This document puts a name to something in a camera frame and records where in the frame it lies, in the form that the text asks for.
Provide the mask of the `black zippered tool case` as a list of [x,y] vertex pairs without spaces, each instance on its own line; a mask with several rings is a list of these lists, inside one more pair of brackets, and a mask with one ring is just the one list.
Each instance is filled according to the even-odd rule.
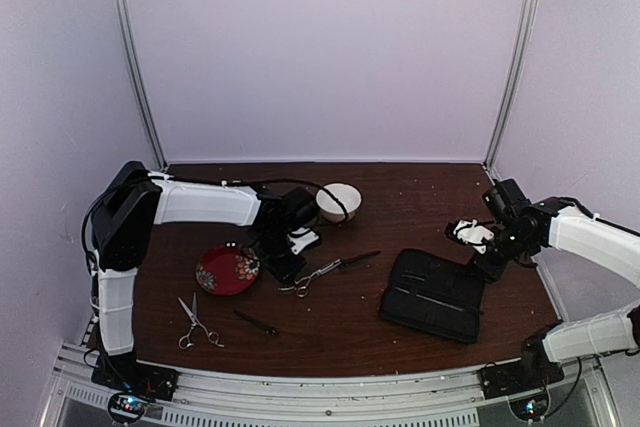
[[485,282],[466,266],[406,248],[394,260],[379,316],[420,332],[474,344],[484,290]]

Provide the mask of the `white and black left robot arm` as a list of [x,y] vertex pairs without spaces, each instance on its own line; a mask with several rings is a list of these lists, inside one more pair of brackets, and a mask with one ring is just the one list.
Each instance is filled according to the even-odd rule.
[[290,284],[299,274],[304,251],[321,242],[310,226],[318,205],[302,182],[286,194],[268,186],[266,181],[183,179],[130,161],[89,207],[81,236],[101,345],[109,355],[103,369],[121,390],[133,391],[144,380],[142,366],[126,354],[135,349],[134,287],[154,226],[244,227],[258,259],[278,282]]

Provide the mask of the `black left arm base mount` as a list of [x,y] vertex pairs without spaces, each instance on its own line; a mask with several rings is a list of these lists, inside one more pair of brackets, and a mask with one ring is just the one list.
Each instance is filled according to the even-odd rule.
[[171,401],[178,377],[175,369],[140,363],[134,355],[100,355],[91,381],[150,400]]

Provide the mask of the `silver hair cutting scissors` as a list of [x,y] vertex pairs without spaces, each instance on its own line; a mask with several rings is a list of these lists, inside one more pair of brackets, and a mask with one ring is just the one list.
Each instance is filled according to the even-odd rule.
[[178,347],[181,350],[188,350],[194,347],[195,343],[192,340],[192,336],[197,330],[201,330],[206,336],[206,340],[210,344],[218,348],[224,348],[225,345],[220,340],[220,334],[214,330],[209,329],[200,321],[198,317],[197,293],[194,292],[192,294],[191,306],[188,306],[182,298],[178,298],[178,301],[190,322],[189,330],[178,340]]

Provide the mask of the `black hair clip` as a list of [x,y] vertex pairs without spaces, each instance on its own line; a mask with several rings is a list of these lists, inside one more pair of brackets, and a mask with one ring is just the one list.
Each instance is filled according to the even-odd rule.
[[270,336],[274,336],[277,337],[279,335],[279,331],[276,327],[261,321],[255,317],[252,317],[244,312],[238,311],[238,310],[234,310],[233,313],[240,319],[244,320],[245,322],[248,322],[249,324],[251,324],[252,326],[258,328],[261,332],[266,333],[267,335]]
[[359,254],[359,255],[356,255],[356,256],[353,256],[353,257],[350,257],[350,258],[347,258],[347,259],[342,259],[341,263],[339,265],[339,269],[343,270],[343,269],[347,268],[348,266],[351,266],[351,265],[354,265],[354,264],[356,264],[358,262],[361,262],[361,261],[376,257],[376,256],[378,256],[380,254],[381,254],[381,251],[380,250],[376,250],[376,251],[366,252],[364,254]]

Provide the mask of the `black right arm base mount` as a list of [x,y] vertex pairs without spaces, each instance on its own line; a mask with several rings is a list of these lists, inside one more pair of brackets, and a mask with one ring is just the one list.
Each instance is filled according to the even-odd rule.
[[563,369],[552,364],[542,371],[527,371],[520,361],[488,364],[478,372],[486,400],[512,396],[522,392],[544,389],[564,379]]

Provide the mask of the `silver thinning scissors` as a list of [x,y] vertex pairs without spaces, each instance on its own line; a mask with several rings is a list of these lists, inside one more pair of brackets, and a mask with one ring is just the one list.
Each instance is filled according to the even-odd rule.
[[288,286],[280,286],[278,288],[279,292],[294,292],[298,298],[305,298],[309,294],[309,288],[313,281],[319,279],[328,273],[336,270],[344,268],[347,265],[345,259],[336,259],[318,269],[313,271],[311,274],[306,275],[298,280],[295,280],[291,285]]

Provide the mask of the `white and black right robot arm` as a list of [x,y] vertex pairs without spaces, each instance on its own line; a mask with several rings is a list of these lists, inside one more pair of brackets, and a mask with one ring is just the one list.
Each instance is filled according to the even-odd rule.
[[535,387],[551,364],[574,358],[639,351],[639,234],[607,221],[570,196],[530,200],[513,179],[495,182],[482,196],[489,219],[458,220],[452,237],[474,253],[472,270],[487,282],[499,280],[510,263],[542,261],[552,286],[575,281],[571,268],[584,267],[591,282],[620,287],[616,300],[590,285],[563,287],[568,318],[527,340],[513,366],[519,387]]

